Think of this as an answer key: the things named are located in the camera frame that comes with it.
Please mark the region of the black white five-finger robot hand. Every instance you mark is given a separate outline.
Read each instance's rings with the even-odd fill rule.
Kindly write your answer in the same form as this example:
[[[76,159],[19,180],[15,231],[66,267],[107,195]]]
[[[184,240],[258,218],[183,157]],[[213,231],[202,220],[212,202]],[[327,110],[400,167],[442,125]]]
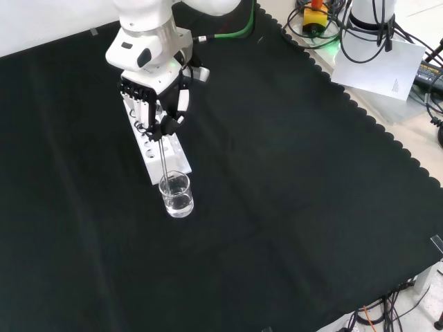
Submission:
[[[119,91],[135,119],[135,129],[150,141],[171,136],[182,125],[190,105],[190,86],[205,83],[210,71],[196,57],[186,61],[184,53],[161,64],[151,64],[149,49],[137,58],[137,71],[124,71]]]

